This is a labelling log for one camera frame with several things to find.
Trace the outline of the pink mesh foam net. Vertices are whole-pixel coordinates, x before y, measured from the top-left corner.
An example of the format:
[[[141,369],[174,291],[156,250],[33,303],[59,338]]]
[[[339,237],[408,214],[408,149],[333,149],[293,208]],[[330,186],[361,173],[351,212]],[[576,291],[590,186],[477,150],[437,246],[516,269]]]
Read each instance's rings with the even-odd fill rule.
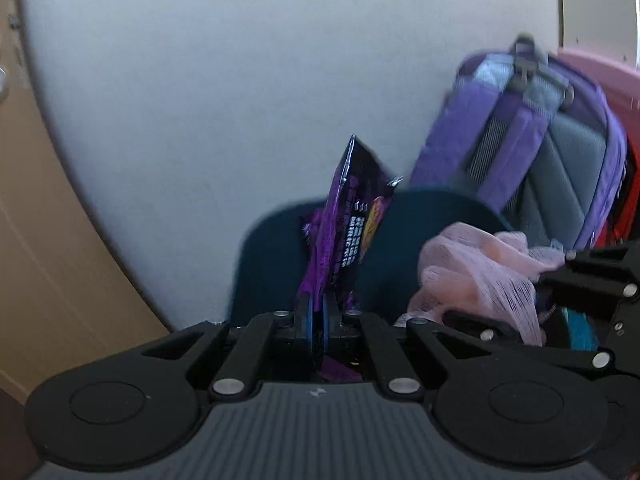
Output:
[[[404,327],[412,318],[442,324],[454,310],[506,323],[524,344],[540,347],[544,336],[532,279],[564,262],[562,250],[530,247],[522,232],[490,234],[456,222],[423,245],[420,288],[395,325]]]

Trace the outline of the purple snack bag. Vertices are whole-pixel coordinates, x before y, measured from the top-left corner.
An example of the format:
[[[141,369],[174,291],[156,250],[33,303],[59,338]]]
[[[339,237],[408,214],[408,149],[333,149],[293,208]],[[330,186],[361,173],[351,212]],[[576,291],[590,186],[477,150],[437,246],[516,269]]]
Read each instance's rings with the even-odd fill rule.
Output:
[[[308,292],[314,303],[316,348],[311,357],[326,382],[358,382],[360,375],[321,350],[321,296],[332,294],[342,315],[358,309],[355,287],[360,264],[401,181],[352,136],[335,169],[326,202],[303,221],[309,260],[297,296]]]

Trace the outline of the red bag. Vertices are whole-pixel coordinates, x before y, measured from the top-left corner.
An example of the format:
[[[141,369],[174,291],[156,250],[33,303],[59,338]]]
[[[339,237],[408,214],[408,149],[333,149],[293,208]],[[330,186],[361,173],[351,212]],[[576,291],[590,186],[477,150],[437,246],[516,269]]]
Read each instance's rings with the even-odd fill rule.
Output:
[[[626,170],[620,190],[596,241],[605,247],[639,238],[639,110],[622,104],[611,104],[627,138]]]

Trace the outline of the teal white quilted blanket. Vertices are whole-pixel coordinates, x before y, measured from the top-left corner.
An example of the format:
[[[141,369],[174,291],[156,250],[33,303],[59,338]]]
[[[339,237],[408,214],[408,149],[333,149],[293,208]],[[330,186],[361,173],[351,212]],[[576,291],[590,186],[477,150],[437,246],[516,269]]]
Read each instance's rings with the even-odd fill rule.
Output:
[[[599,339],[590,318],[585,313],[562,308],[567,329],[568,348],[573,351],[596,351]]]

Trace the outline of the purple grey backpack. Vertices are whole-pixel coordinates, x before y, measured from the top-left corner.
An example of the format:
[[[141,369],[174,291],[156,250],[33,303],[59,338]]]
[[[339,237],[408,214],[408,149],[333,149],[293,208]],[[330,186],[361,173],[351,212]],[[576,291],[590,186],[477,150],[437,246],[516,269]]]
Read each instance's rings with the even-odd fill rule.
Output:
[[[463,61],[410,183],[472,195],[532,243],[579,250],[602,233],[626,158],[602,88],[521,35]]]

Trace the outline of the beige wooden door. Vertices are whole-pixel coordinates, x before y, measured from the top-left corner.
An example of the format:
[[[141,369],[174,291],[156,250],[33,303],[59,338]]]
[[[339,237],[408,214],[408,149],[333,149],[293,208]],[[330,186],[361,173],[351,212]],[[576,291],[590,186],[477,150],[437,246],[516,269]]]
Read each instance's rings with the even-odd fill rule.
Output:
[[[167,335],[82,208],[55,153],[1,0],[1,388],[23,403],[47,378]]]

